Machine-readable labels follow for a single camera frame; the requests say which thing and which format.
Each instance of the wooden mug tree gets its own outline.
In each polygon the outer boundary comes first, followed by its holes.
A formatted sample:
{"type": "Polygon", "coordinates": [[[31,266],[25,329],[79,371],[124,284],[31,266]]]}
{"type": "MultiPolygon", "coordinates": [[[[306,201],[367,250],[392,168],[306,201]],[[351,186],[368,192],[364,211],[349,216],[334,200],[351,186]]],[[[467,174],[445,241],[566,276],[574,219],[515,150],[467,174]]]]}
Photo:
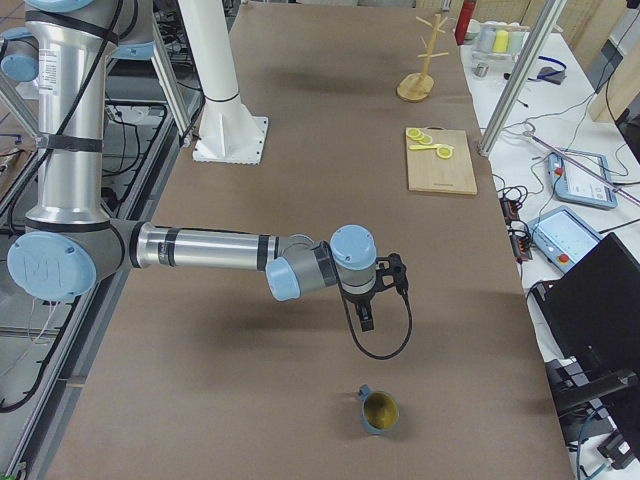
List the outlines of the wooden mug tree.
{"type": "Polygon", "coordinates": [[[410,73],[407,75],[396,88],[398,96],[407,102],[421,102],[427,98],[434,83],[433,78],[429,76],[429,65],[431,64],[431,59],[435,57],[442,57],[443,55],[449,55],[449,52],[433,53],[438,32],[445,33],[441,27],[445,24],[448,18],[445,17],[444,20],[441,20],[440,14],[436,14],[433,25],[424,18],[416,17],[416,20],[431,27],[431,37],[429,37],[429,43],[425,42],[424,38],[420,37],[422,44],[426,49],[426,53],[418,55],[418,58],[424,58],[424,61],[422,62],[422,70],[419,73],[410,73]]]}

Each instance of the white table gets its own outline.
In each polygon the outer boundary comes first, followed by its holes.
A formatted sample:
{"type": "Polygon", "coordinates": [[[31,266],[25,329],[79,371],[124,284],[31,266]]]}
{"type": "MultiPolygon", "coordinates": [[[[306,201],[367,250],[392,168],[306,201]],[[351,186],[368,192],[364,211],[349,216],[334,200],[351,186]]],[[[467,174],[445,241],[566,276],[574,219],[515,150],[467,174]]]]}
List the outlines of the white table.
{"type": "MultiPolygon", "coordinates": [[[[472,47],[462,47],[462,62],[465,67],[465,75],[469,90],[473,96],[473,104],[481,128],[487,126],[491,114],[506,85],[503,73],[510,72],[513,63],[489,62],[489,73],[485,78],[476,77],[472,69],[480,61],[472,56],[472,47]]],[[[569,47],[560,34],[552,34],[543,49],[543,55],[553,57],[564,62],[567,66],[567,78],[562,85],[554,85],[549,82],[527,82],[520,94],[520,100],[528,104],[528,108],[520,103],[514,107],[507,125],[522,122],[527,117],[561,112],[586,99],[593,93],[593,87],[582,72],[569,47]]],[[[554,66],[548,62],[538,61],[532,71],[532,76],[543,66],[554,66]]],[[[574,131],[590,101],[571,111],[553,117],[545,117],[532,120],[536,127],[537,135],[551,145],[566,148],[571,142],[574,131]]],[[[513,127],[510,130],[521,132],[522,126],[513,127]]],[[[598,152],[607,157],[609,168],[619,171],[619,164],[615,160],[615,151],[624,143],[620,133],[613,124],[595,123],[588,113],[576,135],[571,148],[587,152],[598,152]]],[[[540,190],[540,184],[532,175],[530,167],[533,163],[547,155],[541,146],[525,139],[522,136],[511,135],[503,132],[496,143],[489,160],[495,174],[504,178],[508,186],[525,185],[530,191],[540,190]]],[[[629,169],[629,175],[625,178],[614,176],[614,181],[629,182],[640,180],[640,165],[626,145],[618,152],[618,158],[629,169]]],[[[520,217],[524,221],[530,221],[538,217],[540,208],[551,196],[551,182],[548,179],[545,163],[538,164],[534,169],[544,184],[544,190],[537,195],[529,196],[520,210],[520,217]]],[[[502,186],[500,180],[496,180],[497,188],[502,186]]],[[[640,196],[640,185],[627,187],[633,195],[640,196]]],[[[575,204],[560,202],[555,198],[549,202],[543,213],[560,206],[568,205],[578,215],[596,230],[602,230],[616,226],[640,217],[640,208],[618,197],[618,207],[611,211],[603,211],[596,208],[583,207],[575,204]]],[[[640,259],[640,222],[628,227],[616,230],[618,237],[624,242],[633,255],[640,259]]],[[[522,285],[527,290],[539,280],[552,280],[562,274],[551,265],[539,251],[533,251],[533,261],[524,263],[522,285]]],[[[533,299],[529,300],[529,311],[533,320],[538,345],[545,361],[554,358],[562,358],[551,332],[542,317],[533,299]]],[[[581,450],[580,463],[591,473],[604,462],[604,458],[596,450],[596,446],[602,443],[606,435],[593,437],[585,443],[581,450]]],[[[622,471],[607,469],[599,476],[601,480],[637,480],[640,478],[640,462],[635,460],[629,467],[622,471]]]]}

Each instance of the wooden cutting board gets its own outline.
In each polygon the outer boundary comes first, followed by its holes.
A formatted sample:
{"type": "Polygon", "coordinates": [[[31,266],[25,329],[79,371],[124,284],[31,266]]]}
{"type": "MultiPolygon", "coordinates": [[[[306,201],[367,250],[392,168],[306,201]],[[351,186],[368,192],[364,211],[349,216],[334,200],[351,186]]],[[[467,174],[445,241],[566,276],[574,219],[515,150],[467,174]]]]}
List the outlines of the wooden cutting board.
{"type": "Polygon", "coordinates": [[[419,129],[429,135],[433,143],[453,146],[453,156],[447,160],[438,157],[435,150],[409,150],[409,145],[417,145],[418,142],[407,137],[408,130],[405,129],[405,150],[409,190],[477,195],[478,187],[464,130],[419,129]]]}

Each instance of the mug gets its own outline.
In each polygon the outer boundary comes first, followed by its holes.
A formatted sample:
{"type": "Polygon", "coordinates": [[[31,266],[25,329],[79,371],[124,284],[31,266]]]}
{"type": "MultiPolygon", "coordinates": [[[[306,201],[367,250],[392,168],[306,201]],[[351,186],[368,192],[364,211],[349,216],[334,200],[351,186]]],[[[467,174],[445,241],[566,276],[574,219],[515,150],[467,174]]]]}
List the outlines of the mug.
{"type": "Polygon", "coordinates": [[[362,385],[358,390],[358,398],[360,421],[367,433],[380,435],[398,423],[398,404],[387,392],[372,391],[368,385],[362,385]]]}

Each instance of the computer monitor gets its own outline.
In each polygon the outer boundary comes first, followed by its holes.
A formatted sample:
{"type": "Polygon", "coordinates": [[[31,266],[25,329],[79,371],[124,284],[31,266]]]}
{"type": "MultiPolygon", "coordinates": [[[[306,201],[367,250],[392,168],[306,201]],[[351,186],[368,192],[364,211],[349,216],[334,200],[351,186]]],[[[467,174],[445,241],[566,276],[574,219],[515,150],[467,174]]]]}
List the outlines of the computer monitor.
{"type": "MultiPolygon", "coordinates": [[[[613,233],[578,262],[544,300],[562,353],[590,380],[620,369],[640,375],[640,264],[613,233]]],[[[640,388],[601,398],[640,458],[640,388]]]]}

